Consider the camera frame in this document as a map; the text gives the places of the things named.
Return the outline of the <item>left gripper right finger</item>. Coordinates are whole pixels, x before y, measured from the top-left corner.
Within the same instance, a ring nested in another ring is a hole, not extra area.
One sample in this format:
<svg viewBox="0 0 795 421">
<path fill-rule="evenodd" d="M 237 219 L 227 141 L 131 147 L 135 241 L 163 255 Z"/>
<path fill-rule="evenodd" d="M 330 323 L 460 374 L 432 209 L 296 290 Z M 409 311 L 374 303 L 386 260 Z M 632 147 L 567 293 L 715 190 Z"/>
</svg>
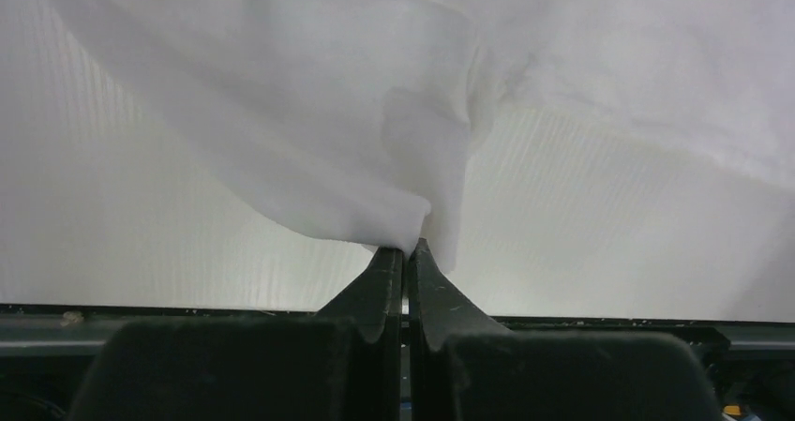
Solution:
<svg viewBox="0 0 795 421">
<path fill-rule="evenodd" d="M 475 305 L 440 270 L 420 239 L 406 263 L 412 418 L 458 420 L 458 394 L 470 384 L 452 349 L 456 339 L 510 332 Z"/>
</svg>

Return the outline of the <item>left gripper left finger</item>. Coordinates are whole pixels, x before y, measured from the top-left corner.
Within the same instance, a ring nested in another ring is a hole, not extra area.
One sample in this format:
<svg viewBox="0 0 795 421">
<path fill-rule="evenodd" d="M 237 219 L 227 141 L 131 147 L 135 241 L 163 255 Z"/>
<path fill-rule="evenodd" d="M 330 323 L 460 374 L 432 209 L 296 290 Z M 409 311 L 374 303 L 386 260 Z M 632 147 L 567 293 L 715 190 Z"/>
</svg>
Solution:
<svg viewBox="0 0 795 421">
<path fill-rule="evenodd" d="M 343 418 L 398 420 L 404 254 L 378 248 L 365 270 L 322 307 L 322 319 L 352 324 Z"/>
</svg>

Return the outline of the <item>white t-shirt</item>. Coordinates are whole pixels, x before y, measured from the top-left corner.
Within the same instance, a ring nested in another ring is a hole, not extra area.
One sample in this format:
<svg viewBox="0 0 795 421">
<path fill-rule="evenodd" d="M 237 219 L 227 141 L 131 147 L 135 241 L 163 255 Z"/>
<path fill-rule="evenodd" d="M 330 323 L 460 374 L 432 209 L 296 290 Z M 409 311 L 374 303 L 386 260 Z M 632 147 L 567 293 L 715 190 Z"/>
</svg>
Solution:
<svg viewBox="0 0 795 421">
<path fill-rule="evenodd" d="M 794 0 L 49 0 L 255 210 L 456 260 L 464 169 L 540 105 L 789 181 Z"/>
</svg>

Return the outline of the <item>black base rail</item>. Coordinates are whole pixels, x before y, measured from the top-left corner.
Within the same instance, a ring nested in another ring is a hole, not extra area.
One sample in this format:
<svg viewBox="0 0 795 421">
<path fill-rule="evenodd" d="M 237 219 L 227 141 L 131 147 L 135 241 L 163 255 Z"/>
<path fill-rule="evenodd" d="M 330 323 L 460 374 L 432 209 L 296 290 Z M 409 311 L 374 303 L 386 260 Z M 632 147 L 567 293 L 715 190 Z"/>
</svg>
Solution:
<svg viewBox="0 0 795 421">
<path fill-rule="evenodd" d="M 458 420 L 790 420 L 790 325 L 494 319 Z M 245 312 L 1 314 L 5 420 L 345 420 L 353 325 Z M 409 316 L 400 415 L 412 420 Z"/>
</svg>

